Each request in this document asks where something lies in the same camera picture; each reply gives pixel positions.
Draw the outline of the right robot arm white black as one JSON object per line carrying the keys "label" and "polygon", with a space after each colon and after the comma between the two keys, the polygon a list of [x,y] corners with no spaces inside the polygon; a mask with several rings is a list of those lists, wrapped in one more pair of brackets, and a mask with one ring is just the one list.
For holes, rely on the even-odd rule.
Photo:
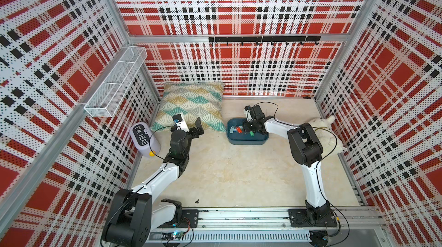
{"label": "right robot arm white black", "polygon": [[295,125],[284,123],[273,116],[265,116],[261,107],[245,106],[246,120],[243,121],[247,133],[276,134],[288,140],[294,160],[301,166],[306,186],[306,219],[302,223],[321,227],[329,224],[334,226],[330,202],[323,193],[321,178],[321,161],[323,146],[315,134],[314,128],[308,124]]}

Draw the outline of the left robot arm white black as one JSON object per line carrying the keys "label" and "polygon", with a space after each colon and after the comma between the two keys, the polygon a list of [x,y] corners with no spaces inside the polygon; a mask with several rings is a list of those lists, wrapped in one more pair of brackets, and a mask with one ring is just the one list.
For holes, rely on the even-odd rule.
{"label": "left robot arm white black", "polygon": [[183,214],[179,201],[163,199],[156,209],[153,203],[185,171],[189,163],[192,140],[204,133],[201,119],[188,128],[183,115],[173,116],[170,149],[159,169],[140,185],[119,190],[113,198],[104,224],[100,243],[117,247],[142,247],[150,232],[162,225],[185,225],[193,232],[196,223]]}

